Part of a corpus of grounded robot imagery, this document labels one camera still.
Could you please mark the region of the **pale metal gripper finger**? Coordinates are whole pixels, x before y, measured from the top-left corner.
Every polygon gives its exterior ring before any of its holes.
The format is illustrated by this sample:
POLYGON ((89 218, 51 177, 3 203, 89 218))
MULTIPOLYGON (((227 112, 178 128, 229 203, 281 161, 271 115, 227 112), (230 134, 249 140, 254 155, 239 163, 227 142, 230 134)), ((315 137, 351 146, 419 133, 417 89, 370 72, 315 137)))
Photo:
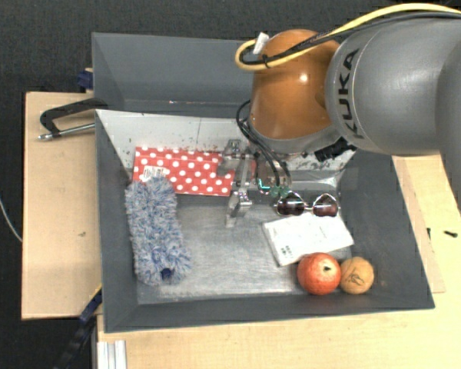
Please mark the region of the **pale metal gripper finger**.
POLYGON ((236 192, 236 205, 234 207, 234 216, 243 217, 251 208, 253 202, 250 200, 247 191, 239 190, 236 192))
POLYGON ((229 201, 227 206, 225 227, 232 228, 237 222, 237 218, 240 214, 240 202, 239 201, 229 201))

